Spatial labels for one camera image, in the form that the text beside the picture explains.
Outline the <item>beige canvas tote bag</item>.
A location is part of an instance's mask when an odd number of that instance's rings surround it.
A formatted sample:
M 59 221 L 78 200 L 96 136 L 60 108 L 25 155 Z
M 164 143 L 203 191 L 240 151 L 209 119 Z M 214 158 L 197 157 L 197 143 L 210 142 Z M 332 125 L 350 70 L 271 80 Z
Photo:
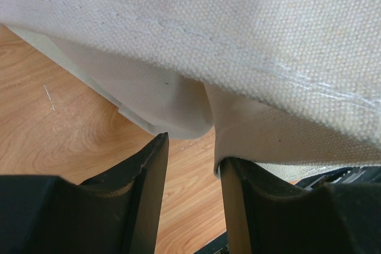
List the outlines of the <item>beige canvas tote bag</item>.
M 1 23 L 151 134 L 285 180 L 380 165 L 380 0 L 1 0 Z

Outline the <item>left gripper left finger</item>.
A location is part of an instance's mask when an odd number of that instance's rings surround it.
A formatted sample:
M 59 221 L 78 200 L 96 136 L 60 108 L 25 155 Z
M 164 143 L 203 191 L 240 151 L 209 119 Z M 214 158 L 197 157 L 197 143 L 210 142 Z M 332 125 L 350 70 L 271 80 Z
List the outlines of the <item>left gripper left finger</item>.
M 80 184 L 1 177 L 2 253 L 154 253 L 168 135 Z

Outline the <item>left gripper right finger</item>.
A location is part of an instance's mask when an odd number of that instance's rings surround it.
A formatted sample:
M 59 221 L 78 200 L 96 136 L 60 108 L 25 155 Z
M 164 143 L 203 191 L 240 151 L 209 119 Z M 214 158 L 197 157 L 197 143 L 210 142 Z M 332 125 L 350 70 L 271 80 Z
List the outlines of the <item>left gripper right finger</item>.
M 238 158 L 220 164 L 230 253 L 379 253 L 380 184 L 305 190 Z

